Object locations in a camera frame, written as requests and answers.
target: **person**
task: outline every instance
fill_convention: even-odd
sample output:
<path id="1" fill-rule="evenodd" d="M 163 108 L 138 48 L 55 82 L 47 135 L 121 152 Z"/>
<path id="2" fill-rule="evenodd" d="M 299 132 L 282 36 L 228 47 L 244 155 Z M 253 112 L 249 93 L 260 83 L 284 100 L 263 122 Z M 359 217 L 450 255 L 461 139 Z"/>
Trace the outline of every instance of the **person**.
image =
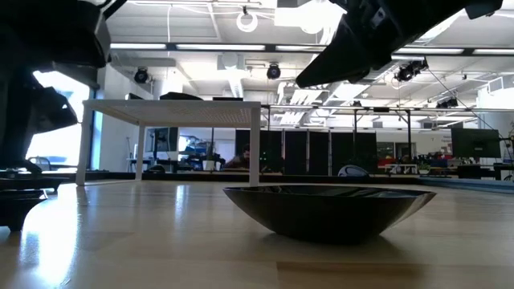
<path id="1" fill-rule="evenodd" d="M 250 168 L 250 145 L 245 144 L 243 147 L 243 154 L 234 157 L 227 162 L 224 169 L 249 169 Z"/>

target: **window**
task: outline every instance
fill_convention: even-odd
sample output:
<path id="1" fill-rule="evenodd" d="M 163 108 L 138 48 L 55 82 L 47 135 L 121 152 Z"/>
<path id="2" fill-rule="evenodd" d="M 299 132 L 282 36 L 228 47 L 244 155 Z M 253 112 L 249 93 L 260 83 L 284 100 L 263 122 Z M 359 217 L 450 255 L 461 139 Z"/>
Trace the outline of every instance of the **window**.
<path id="1" fill-rule="evenodd" d="M 53 87 L 66 96 L 79 121 L 82 120 L 84 106 L 82 102 L 89 98 L 90 88 L 64 74 L 52 71 L 34 72 L 34 77 L 45 88 Z M 26 158 L 45 157 L 52 165 L 78 165 L 82 126 L 75 124 L 51 132 L 39 133 L 32 138 Z"/>

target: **white table leg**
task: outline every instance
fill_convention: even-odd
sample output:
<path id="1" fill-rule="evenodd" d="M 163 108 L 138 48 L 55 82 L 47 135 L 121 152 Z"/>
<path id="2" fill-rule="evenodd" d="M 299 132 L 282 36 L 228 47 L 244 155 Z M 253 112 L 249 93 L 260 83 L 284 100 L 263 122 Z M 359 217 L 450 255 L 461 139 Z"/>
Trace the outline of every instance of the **white table leg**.
<path id="1" fill-rule="evenodd" d="M 143 154 L 145 153 L 145 126 L 139 126 L 139 138 L 137 142 L 136 181 L 143 179 Z"/>
<path id="2" fill-rule="evenodd" d="M 91 126 L 93 119 L 93 111 L 84 106 L 84 114 L 82 116 L 82 135 L 80 137 L 80 154 L 79 165 L 75 175 L 75 183 L 84 185 L 86 182 L 86 168 L 88 166 L 90 144 L 91 144 Z"/>
<path id="3" fill-rule="evenodd" d="M 260 108 L 252 108 L 250 128 L 250 186 L 259 185 L 259 138 Z"/>

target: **wooden table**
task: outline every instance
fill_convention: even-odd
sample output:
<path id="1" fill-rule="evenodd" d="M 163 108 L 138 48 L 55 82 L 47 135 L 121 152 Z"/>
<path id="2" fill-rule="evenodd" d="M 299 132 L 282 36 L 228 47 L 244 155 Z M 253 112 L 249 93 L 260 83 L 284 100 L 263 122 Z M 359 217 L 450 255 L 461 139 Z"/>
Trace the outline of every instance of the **wooden table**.
<path id="1" fill-rule="evenodd" d="M 514 288 L 512 195 L 379 185 L 438 195 L 365 245 L 333 246 L 261 226 L 222 191 L 243 185 L 61 185 L 22 234 L 0 230 L 0 287 Z"/>

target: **desk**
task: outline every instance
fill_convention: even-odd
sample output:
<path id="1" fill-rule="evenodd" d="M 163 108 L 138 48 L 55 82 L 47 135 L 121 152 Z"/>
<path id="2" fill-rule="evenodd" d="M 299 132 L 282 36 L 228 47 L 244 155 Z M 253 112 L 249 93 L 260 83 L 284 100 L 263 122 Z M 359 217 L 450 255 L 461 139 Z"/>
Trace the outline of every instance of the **desk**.
<path id="1" fill-rule="evenodd" d="M 390 169 L 389 173 L 393 173 L 393 170 L 396 169 L 396 168 L 401 168 L 403 167 L 403 171 L 404 173 L 407 171 L 407 169 L 410 169 L 411 170 L 411 173 L 413 174 L 418 174 L 418 165 L 415 165 L 415 164 L 389 164 L 389 165 L 384 165 L 384 169 L 385 169 L 385 172 L 387 172 L 387 169 Z"/>
<path id="2" fill-rule="evenodd" d="M 84 185 L 89 159 L 92 112 L 139 127 L 136 180 L 143 175 L 146 127 L 249 128 L 250 185 L 259 185 L 260 102 L 200 100 L 85 100 L 76 184 Z"/>
<path id="3" fill-rule="evenodd" d="M 214 175 L 242 175 L 247 176 L 248 171 L 232 171 L 232 172 L 224 172 L 224 171 L 190 171 L 184 172 L 184 174 L 214 174 Z M 261 176 L 282 176 L 282 173 L 260 173 Z"/>

